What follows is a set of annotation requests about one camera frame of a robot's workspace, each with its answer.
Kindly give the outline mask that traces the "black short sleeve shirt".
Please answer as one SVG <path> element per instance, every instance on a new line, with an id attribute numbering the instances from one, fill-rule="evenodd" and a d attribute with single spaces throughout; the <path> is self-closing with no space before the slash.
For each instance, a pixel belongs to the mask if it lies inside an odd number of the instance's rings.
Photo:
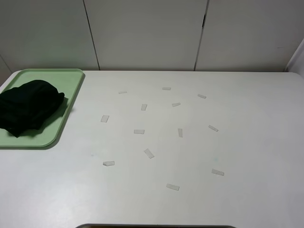
<path id="1" fill-rule="evenodd" d="M 8 89 L 0 94 L 0 127 L 16 138 L 27 130 L 39 130 L 64 99 L 64 93 L 44 80 Z"/>

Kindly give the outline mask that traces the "light green plastic tray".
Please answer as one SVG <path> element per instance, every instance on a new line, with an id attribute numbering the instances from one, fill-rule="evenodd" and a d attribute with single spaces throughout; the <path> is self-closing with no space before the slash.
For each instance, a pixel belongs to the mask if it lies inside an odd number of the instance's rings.
<path id="1" fill-rule="evenodd" d="M 42 149 L 54 144 L 65 127 L 70 111 L 81 88 L 85 74 L 80 69 L 25 69 L 12 74 L 0 87 L 4 92 L 33 80 L 43 80 L 53 85 L 65 98 L 61 107 L 39 130 L 28 130 L 16 138 L 0 130 L 1 149 Z"/>

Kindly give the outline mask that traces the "clear tape piece upper middle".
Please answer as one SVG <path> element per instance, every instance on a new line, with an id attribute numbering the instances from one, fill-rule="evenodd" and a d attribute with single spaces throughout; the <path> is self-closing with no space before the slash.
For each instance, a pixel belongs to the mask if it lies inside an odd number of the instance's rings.
<path id="1" fill-rule="evenodd" d="M 146 108 L 147 108 L 147 104 L 142 104 L 142 106 L 141 106 L 141 110 L 142 110 L 142 111 L 145 111 L 145 110 L 146 110 Z"/>

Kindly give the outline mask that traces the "clear tape piece under shirt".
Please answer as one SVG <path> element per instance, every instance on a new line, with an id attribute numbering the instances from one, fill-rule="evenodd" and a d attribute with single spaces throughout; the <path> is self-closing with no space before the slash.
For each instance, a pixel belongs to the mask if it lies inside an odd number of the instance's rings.
<path id="1" fill-rule="evenodd" d="M 179 137 L 183 137 L 183 129 L 179 128 L 178 129 L 178 134 L 179 134 Z"/>

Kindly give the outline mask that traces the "clear tape piece right middle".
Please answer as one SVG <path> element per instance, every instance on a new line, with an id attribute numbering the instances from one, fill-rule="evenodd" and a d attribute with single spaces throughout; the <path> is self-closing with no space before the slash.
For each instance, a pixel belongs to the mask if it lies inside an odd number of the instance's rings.
<path id="1" fill-rule="evenodd" d="M 209 125 L 209 128 L 212 129 L 212 130 L 214 130 L 214 131 L 216 131 L 216 132 L 219 131 L 217 128 L 215 128 L 215 127 L 213 127 L 213 126 L 211 126 L 211 125 Z"/>

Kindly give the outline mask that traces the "clear tape piece front left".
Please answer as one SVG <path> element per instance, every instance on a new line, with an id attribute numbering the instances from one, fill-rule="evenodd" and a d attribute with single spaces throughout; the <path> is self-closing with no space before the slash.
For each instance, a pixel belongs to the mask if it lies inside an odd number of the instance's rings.
<path id="1" fill-rule="evenodd" d="M 114 166 L 115 165 L 115 162 L 114 161 L 106 161 L 106 162 L 103 162 L 103 165 L 108 167 L 108 166 Z"/>

